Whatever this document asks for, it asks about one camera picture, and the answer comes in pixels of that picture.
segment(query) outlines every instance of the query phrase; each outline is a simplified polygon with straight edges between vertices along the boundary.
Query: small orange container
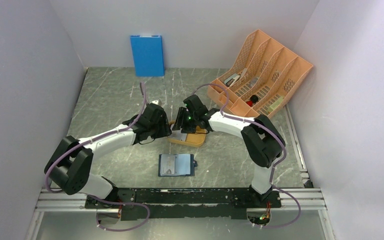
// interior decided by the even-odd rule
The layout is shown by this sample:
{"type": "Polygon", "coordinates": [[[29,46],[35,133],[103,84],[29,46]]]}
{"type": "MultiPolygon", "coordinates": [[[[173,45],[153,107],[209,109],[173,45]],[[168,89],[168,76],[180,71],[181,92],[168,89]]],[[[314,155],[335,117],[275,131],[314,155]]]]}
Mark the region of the small orange container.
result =
{"type": "MultiPolygon", "coordinates": [[[[175,124],[175,121],[171,121],[168,124],[171,126],[171,125],[175,124]]],[[[173,139],[173,138],[170,138],[170,137],[167,137],[167,139],[168,139],[168,141],[170,143],[180,144],[180,145],[185,145],[185,146],[189,146],[189,147],[198,148],[198,147],[201,147],[204,144],[205,137],[206,137],[205,133],[207,132],[207,130],[201,129],[199,126],[197,126],[196,127],[196,132],[197,133],[188,133],[186,135],[186,140],[185,141],[180,141],[180,140],[173,139]]]]}

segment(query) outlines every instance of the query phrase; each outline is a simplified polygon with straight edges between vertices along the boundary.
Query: gray marble tabletop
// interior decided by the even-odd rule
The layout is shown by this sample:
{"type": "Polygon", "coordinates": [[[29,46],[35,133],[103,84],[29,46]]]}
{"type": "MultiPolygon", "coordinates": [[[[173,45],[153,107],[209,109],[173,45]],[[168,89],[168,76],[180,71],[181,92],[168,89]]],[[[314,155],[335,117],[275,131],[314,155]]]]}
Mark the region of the gray marble tabletop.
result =
{"type": "MultiPolygon", "coordinates": [[[[134,68],[90,67],[87,71],[68,135],[93,136],[130,119],[140,110],[139,83],[145,82],[148,99],[161,100],[168,120],[176,120],[183,99],[202,84],[228,69],[169,68],[164,77],[136,77],[134,68]]],[[[197,92],[207,107],[217,106],[207,96],[207,88],[197,92]]],[[[277,166],[273,183],[278,187],[303,187],[286,110],[271,121],[286,141],[287,158],[277,166]]],[[[166,138],[146,145],[123,147],[94,159],[91,172],[104,176],[121,188],[211,188],[248,187],[254,174],[244,142],[235,136],[212,132],[201,147],[170,143],[166,138]],[[198,162],[195,176],[158,177],[159,154],[194,154],[198,162]]]]}

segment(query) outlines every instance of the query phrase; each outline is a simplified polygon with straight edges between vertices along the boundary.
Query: orange plastic organizer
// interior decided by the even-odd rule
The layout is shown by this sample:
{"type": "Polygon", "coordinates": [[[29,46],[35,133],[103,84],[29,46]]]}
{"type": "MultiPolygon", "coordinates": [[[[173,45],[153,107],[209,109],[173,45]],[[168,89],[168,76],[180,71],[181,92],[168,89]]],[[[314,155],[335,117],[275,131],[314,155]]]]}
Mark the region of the orange plastic organizer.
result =
{"type": "MultiPolygon", "coordinates": [[[[232,68],[211,83],[226,87],[226,79],[246,69],[238,81],[226,87],[229,102],[225,112],[241,117],[264,114],[271,118],[289,102],[312,67],[258,29],[248,35],[232,68]],[[259,101],[250,107],[246,102],[252,95],[258,96],[259,101]]],[[[226,93],[219,87],[208,86],[207,94],[219,107],[227,101],[226,93]]]]}

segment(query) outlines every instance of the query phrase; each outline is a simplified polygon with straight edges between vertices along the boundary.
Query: robotic arm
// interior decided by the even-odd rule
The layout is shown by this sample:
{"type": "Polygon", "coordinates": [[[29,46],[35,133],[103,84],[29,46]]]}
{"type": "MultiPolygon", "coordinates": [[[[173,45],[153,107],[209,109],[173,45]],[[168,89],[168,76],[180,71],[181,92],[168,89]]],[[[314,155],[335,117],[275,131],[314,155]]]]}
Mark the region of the robotic arm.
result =
{"type": "MultiPolygon", "coordinates": [[[[186,108],[179,108],[173,130],[182,129],[183,132],[194,133],[196,127],[199,126],[208,132],[224,132],[243,139],[249,155],[255,163],[254,178],[250,190],[255,192],[257,201],[262,201],[272,191],[270,183],[272,163],[282,152],[277,141],[257,126],[225,117],[216,108],[208,110],[196,95],[191,95],[183,102],[186,108]]],[[[81,192],[116,202],[118,200],[118,188],[110,180],[90,173],[93,158],[100,158],[116,149],[135,145],[148,138],[158,139],[172,134],[167,115],[164,109],[158,105],[158,102],[154,101],[147,104],[143,114],[132,128],[119,132],[120,129],[132,123],[136,117],[137,115],[133,116],[130,120],[124,121],[121,125],[101,133],[99,136],[114,131],[115,134],[91,141],[91,143],[73,151],[51,170],[49,177],[68,195],[81,192]]],[[[265,115],[245,119],[256,121],[265,126],[285,144],[279,132],[265,115]]],[[[67,136],[63,138],[44,172],[46,173],[50,166],[65,152],[76,145],[95,139],[95,137],[75,139],[72,136],[67,136]]]]}

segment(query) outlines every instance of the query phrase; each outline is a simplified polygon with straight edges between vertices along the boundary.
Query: blue box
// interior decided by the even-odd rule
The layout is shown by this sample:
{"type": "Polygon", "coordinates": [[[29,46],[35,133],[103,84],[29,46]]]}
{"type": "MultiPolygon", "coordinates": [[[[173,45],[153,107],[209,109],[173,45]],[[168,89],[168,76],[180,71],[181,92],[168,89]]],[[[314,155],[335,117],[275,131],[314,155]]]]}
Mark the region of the blue box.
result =
{"type": "Polygon", "coordinates": [[[164,76],[163,39],[161,35],[132,35],[130,36],[130,44],[136,76],[164,76]]]}

